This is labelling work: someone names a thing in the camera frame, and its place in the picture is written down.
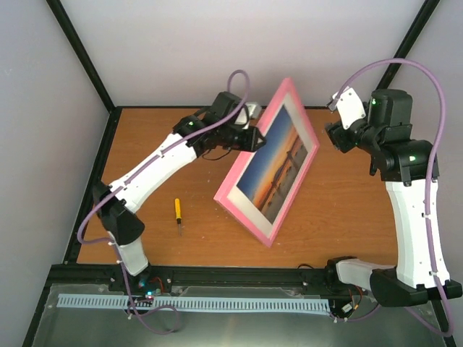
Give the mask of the sunset photo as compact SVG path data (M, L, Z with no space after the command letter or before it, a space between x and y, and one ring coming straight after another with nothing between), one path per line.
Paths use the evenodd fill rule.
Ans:
M300 137L285 106L280 107L237 188L273 223L302 169L312 144Z

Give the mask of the yellow handled screwdriver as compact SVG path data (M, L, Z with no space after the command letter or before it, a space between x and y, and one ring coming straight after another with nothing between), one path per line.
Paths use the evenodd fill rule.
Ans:
M181 211L181 203L179 198L174 199L174 209L175 209L175 218L177 222L177 227L179 231L179 235L182 235L182 211Z

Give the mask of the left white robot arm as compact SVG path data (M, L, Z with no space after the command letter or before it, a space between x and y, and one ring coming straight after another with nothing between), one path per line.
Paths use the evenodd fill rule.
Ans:
M253 153L264 146L265 137L250 123L260 112L258 103L244 103L230 92L220 92L211 106L181 118L159 147L129 173L109 185L94 186L96 214L133 290L142 291L150 283L141 238L145 225L137 211L179 169L216 147Z

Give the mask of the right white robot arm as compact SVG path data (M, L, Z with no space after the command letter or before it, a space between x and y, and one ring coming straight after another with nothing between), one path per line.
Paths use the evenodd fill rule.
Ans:
M394 212L398 260L395 266L364 262L356 257L329 260L334 280L362 287L384 307L412 307L462 296L442 257L436 211L438 164L433 165L430 194L425 177L432 145L411 137L412 96L403 90L375 90L365 108L358 94L346 87L334 94L331 108L340 121L326 125L336 149L359 148L370 155L370 175L380 174Z

